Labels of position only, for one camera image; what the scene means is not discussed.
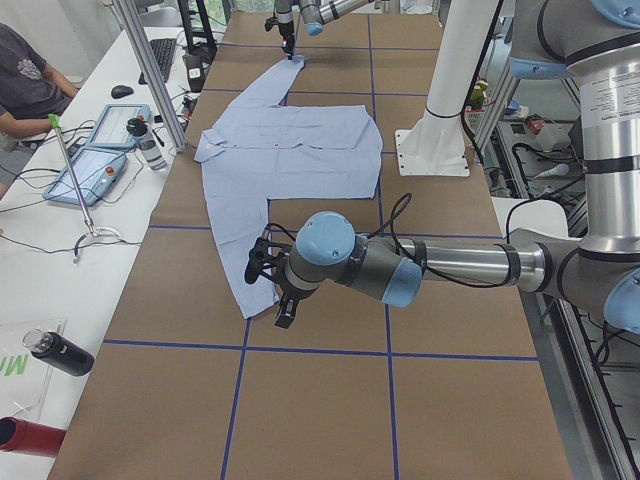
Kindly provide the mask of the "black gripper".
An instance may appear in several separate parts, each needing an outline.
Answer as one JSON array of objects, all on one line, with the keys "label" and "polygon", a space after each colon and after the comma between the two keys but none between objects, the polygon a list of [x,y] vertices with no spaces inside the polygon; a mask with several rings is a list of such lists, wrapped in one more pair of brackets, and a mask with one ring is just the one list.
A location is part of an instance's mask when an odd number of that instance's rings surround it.
[{"label": "black gripper", "polygon": [[244,281],[252,285],[260,276],[278,285],[284,294],[279,301],[275,326],[289,328],[296,317],[299,299],[289,296],[292,287],[286,279],[284,268],[291,245],[258,237],[250,249],[244,271]]},{"label": "black gripper", "polygon": [[[279,22],[278,30],[282,37],[281,48],[283,50],[293,50],[294,49],[294,23],[292,21],[289,22]],[[287,59],[292,60],[294,56],[293,51],[285,52]]]}]

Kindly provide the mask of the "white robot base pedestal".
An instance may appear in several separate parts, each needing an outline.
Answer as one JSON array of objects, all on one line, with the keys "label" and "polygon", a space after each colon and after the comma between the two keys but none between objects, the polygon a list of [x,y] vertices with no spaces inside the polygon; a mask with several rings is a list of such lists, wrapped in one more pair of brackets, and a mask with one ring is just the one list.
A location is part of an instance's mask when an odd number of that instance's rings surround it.
[{"label": "white robot base pedestal", "polygon": [[500,10],[499,1],[456,0],[450,4],[424,115],[412,129],[396,132],[402,176],[470,174],[461,114]]}]

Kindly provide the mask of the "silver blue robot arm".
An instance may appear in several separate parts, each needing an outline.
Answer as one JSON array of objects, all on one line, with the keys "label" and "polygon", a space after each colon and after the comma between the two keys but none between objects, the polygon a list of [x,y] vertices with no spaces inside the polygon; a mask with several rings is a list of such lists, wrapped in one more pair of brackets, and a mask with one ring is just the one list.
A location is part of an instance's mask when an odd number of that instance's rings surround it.
[{"label": "silver blue robot arm", "polygon": [[324,26],[342,16],[351,13],[364,5],[367,0],[337,0],[328,1],[321,5],[320,1],[312,0],[276,0],[272,15],[265,20],[266,32],[276,27],[282,37],[281,49],[288,60],[292,60],[296,48],[296,35],[292,8],[297,5],[302,16],[306,31],[310,36],[319,35]]},{"label": "silver blue robot arm", "polygon": [[571,73],[580,83],[586,234],[550,236],[522,220],[529,203],[494,204],[505,239],[451,245],[357,234],[335,212],[311,216],[292,244],[260,236],[244,280],[266,279],[290,326],[298,303],[332,280],[385,304],[411,304],[424,280],[488,289],[515,285],[639,329],[639,5],[635,1],[524,1],[511,65],[521,78]]}]

